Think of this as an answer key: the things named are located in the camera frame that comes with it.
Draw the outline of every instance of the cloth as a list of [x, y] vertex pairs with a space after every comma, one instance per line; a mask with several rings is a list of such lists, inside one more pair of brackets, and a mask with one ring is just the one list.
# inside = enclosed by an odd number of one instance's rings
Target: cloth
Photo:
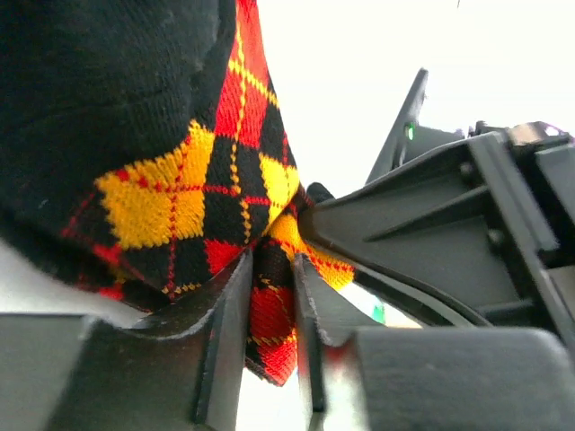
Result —
[[0, 234], [52, 277], [153, 312], [254, 253], [247, 366], [296, 366], [300, 185], [252, 0], [0, 5]]

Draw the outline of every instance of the white background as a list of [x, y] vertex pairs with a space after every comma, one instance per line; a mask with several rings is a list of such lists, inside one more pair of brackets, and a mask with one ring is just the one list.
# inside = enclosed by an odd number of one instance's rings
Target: white background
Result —
[[[543, 120], [575, 131], [575, 13], [563, 0], [260, 0], [266, 56], [302, 182], [360, 188], [422, 66], [420, 120]], [[245, 374], [238, 430], [297, 430], [296, 381]]]

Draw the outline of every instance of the plaid fabric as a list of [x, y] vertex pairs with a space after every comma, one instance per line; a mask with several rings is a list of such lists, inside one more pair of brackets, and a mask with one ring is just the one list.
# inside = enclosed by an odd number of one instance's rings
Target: plaid fabric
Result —
[[237, 0], [235, 13], [226, 70], [213, 71], [223, 81], [200, 89], [204, 109], [185, 139], [95, 179], [59, 237], [89, 251], [76, 262], [77, 286], [147, 311], [200, 288], [252, 247], [247, 365], [281, 385], [296, 365], [295, 254], [307, 253], [335, 288], [353, 270], [297, 232], [297, 212], [311, 203], [282, 125], [257, 5]]

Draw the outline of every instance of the argyle pattern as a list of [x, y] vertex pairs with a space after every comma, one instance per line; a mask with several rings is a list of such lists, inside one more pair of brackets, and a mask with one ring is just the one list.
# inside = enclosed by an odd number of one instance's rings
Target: argyle pattern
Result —
[[59, 235], [89, 251], [77, 286], [150, 312], [251, 247], [247, 366], [282, 385], [296, 366], [295, 255], [308, 254], [336, 289], [353, 269], [297, 232], [298, 212], [312, 204], [283, 128], [256, 2], [237, 0], [235, 12], [224, 79], [205, 89], [187, 136], [171, 152], [97, 178]]

